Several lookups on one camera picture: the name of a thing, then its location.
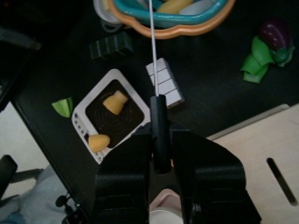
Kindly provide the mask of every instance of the green plastic vegetable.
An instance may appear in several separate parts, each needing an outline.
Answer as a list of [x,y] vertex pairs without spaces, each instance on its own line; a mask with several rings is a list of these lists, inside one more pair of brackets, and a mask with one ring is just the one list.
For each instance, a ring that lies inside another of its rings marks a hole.
[[259,37],[253,37],[251,52],[260,66],[268,63],[273,63],[269,48],[267,44],[259,39]]
[[52,106],[53,106],[56,112],[57,112],[61,116],[64,116],[64,117],[66,117],[66,118],[70,117],[70,113],[72,113],[72,109],[73,109],[73,107],[72,107],[72,99],[70,99],[70,97],[66,98],[66,99],[62,99],[62,100],[56,101],[56,102],[52,104]]
[[240,71],[244,72],[243,80],[259,83],[265,76],[269,63],[273,63],[269,48],[259,37],[253,37],[251,54],[247,56],[240,68]]

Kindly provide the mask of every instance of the white floor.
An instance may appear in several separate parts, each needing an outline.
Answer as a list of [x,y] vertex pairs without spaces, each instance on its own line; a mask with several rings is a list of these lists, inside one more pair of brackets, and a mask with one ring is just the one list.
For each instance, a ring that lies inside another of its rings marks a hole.
[[299,104],[213,140],[243,163],[263,224],[299,223],[297,137]]
[[[5,154],[9,154],[17,163],[17,171],[44,169],[49,164],[10,103],[0,113],[0,158]],[[4,198],[24,193],[33,184],[33,179],[10,184]]]

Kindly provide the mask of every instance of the gray surface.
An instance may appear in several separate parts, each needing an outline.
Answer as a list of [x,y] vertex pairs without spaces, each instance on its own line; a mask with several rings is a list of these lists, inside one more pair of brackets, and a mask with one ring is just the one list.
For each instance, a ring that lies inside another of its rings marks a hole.
[[61,207],[54,206],[56,199],[66,190],[53,169],[48,166],[36,180],[36,185],[20,197],[0,208],[0,221],[14,212],[20,212],[25,223],[57,224],[65,217]]
[[[10,103],[0,114],[0,157],[5,154],[10,155],[17,163],[18,172],[36,168],[44,169],[49,165]],[[4,193],[4,198],[22,194],[33,188],[33,185],[33,179],[10,184]]]

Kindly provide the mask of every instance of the teal bowl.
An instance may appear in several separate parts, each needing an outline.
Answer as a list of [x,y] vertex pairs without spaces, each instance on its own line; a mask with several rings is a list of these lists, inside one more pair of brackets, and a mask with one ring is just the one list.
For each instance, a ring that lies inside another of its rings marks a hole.
[[[137,0],[113,0],[117,10],[133,17],[140,24],[149,25],[149,11]],[[228,0],[216,0],[215,4],[200,14],[180,15],[165,14],[160,12],[153,13],[153,25],[160,28],[171,28],[176,25],[197,25],[213,18],[223,9]],[[158,7],[161,1],[153,0],[153,7]]]

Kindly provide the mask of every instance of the yellow bowl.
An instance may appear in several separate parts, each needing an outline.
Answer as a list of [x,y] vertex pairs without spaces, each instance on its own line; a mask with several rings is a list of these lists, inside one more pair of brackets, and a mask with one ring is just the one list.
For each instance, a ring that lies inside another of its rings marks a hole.
[[[227,4],[224,5],[224,7],[220,10],[220,12],[217,13],[217,15],[201,24],[195,24],[195,25],[179,24],[175,27],[168,28],[168,29],[158,29],[158,30],[154,29],[153,30],[154,38],[156,39],[171,39],[171,38],[175,38],[181,35],[197,36],[205,32],[209,32],[220,25],[220,23],[228,16],[235,2],[236,2],[236,0],[228,0]],[[109,10],[113,13],[114,17],[121,21],[121,23],[124,25],[129,25],[145,37],[148,37],[148,38],[152,37],[150,28],[148,28],[146,26],[140,24],[138,21],[133,17],[129,17],[128,15],[122,14],[117,10],[113,0],[108,1],[108,7],[109,7]]]

